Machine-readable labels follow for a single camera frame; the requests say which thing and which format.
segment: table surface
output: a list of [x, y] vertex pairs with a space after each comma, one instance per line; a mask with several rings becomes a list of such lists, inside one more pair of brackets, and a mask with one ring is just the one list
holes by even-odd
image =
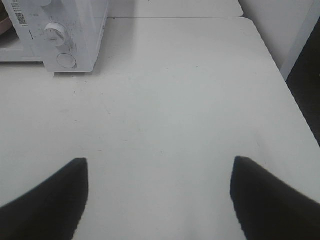
[[76, 157], [74, 239], [245, 239], [235, 156], [320, 201], [320, 148], [245, 18], [109, 19], [92, 73], [0, 64], [0, 205]]
[[238, 0], [109, 0], [109, 18], [241, 17]]

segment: black object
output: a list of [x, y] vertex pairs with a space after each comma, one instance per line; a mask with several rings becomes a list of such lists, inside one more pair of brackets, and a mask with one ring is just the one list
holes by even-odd
[[251, 159], [235, 158], [230, 194], [248, 240], [320, 240], [320, 205]]
[[87, 160], [77, 158], [0, 208], [0, 240], [71, 240], [87, 199]]

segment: white microwave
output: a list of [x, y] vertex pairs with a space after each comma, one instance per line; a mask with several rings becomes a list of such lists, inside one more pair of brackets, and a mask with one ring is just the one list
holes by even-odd
[[49, 72], [92, 72], [108, 0], [0, 0], [10, 26], [0, 35], [0, 62], [43, 62]]

